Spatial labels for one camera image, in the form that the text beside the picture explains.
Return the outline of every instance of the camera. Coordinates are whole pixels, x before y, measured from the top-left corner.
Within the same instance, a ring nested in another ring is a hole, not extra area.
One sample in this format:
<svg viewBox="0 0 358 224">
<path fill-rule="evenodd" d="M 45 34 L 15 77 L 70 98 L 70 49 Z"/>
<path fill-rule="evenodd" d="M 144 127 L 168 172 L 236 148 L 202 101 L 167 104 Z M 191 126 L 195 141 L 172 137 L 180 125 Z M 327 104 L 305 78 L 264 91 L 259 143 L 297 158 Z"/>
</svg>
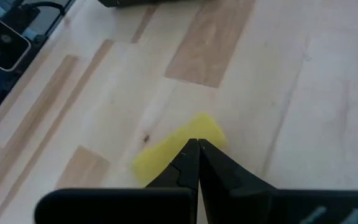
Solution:
<svg viewBox="0 0 358 224">
<path fill-rule="evenodd" d="M 31 48 L 31 43 L 0 21 L 0 69 L 13 71 Z"/>
</svg>

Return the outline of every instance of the wooden table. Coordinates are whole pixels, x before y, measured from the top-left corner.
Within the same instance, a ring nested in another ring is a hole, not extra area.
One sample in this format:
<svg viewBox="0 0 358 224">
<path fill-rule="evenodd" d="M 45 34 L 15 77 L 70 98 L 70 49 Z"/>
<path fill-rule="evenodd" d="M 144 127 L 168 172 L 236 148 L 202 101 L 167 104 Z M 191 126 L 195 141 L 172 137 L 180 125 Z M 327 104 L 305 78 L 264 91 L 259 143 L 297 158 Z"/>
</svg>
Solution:
<svg viewBox="0 0 358 224">
<path fill-rule="evenodd" d="M 202 112 L 276 187 L 358 189 L 358 1 L 77 0 L 0 107 L 0 223 L 136 187 L 131 159 Z"/>
</svg>

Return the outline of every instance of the yellow sponge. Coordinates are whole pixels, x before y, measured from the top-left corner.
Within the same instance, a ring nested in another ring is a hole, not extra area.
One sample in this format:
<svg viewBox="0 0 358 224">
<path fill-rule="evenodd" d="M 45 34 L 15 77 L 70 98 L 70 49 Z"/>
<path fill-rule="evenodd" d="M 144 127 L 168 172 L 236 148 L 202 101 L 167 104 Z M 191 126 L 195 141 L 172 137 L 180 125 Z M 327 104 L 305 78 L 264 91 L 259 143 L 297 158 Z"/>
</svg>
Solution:
<svg viewBox="0 0 358 224">
<path fill-rule="evenodd" d="M 160 175 L 191 138 L 207 139 L 217 148 L 226 145 L 226 137 L 215 120 L 208 114 L 200 114 L 156 146 L 146 147 L 132 161 L 132 170 L 140 184 L 144 187 Z"/>
</svg>

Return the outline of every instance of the black plastic part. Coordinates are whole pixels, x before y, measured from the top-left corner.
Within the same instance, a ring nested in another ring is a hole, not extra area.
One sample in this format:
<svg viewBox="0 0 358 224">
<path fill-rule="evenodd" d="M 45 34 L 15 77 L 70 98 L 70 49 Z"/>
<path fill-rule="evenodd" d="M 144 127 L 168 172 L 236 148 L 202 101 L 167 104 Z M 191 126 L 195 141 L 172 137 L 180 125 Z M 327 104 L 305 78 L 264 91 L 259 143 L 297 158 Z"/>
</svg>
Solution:
<svg viewBox="0 0 358 224">
<path fill-rule="evenodd" d="M 192 219 L 197 222 L 198 174 L 200 168 L 200 145 L 197 139 L 190 139 L 167 168 L 156 177 L 147 188 L 173 187 L 186 188 L 191 192 Z"/>
<path fill-rule="evenodd" d="M 200 183 L 209 224 L 265 223 L 274 187 L 200 139 Z"/>
<path fill-rule="evenodd" d="M 179 1 L 179 0 L 99 0 L 106 7 L 129 7 L 141 4 L 157 4 L 160 2 Z"/>
<path fill-rule="evenodd" d="M 51 2 L 51 1 L 33 2 L 33 3 L 25 4 L 21 7 L 28 9 L 28 10 L 38 8 L 38 7 L 52 7 L 52 8 L 58 9 L 61 16 L 64 16 L 66 14 L 64 6 L 62 6 L 61 4 L 55 3 L 55 2 Z"/>
<path fill-rule="evenodd" d="M 44 46 L 44 44 L 47 42 L 47 40 L 48 40 L 48 36 L 46 36 L 46 35 L 36 35 L 34 37 L 34 39 L 31 42 L 31 49 L 25 55 L 25 57 L 23 58 L 21 63 L 18 64 L 18 66 L 14 70 L 14 72 L 17 74 L 17 75 L 14 75 L 17 78 L 16 81 L 18 81 L 18 79 L 22 76 L 22 74 L 25 72 L 27 67 L 34 60 L 35 56 L 37 56 L 37 54 L 40 52 L 42 46 Z"/>
<path fill-rule="evenodd" d="M 30 49 L 30 42 L 0 20 L 0 69 L 11 72 Z"/>
<path fill-rule="evenodd" d="M 52 192 L 35 221 L 193 224 L 199 178 L 209 224 L 358 224 L 358 191 L 278 190 L 203 139 L 190 139 L 145 189 Z"/>
<path fill-rule="evenodd" d="M 36 7 L 13 7 L 2 16 L 1 20 L 22 34 L 40 13 L 40 9 Z"/>
<path fill-rule="evenodd" d="M 46 195 L 35 209 L 36 224 L 193 223 L 187 188 L 65 189 Z"/>
</svg>

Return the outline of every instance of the small stain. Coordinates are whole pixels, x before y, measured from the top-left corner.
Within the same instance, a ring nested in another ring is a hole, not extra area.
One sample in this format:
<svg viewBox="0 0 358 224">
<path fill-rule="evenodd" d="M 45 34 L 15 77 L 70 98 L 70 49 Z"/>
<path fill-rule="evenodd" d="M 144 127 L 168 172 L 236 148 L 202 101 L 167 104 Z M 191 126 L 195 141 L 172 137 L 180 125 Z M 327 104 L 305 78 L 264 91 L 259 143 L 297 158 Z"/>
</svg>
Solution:
<svg viewBox="0 0 358 224">
<path fill-rule="evenodd" d="M 310 61 L 311 61 L 311 57 L 310 57 L 309 55 L 306 55 L 306 54 L 305 54 L 305 60 L 306 60 L 307 62 L 310 62 Z"/>
<path fill-rule="evenodd" d="M 150 139 L 150 136 L 149 135 L 146 135 L 144 138 L 143 138 L 143 142 L 144 143 L 147 143 Z"/>
</svg>

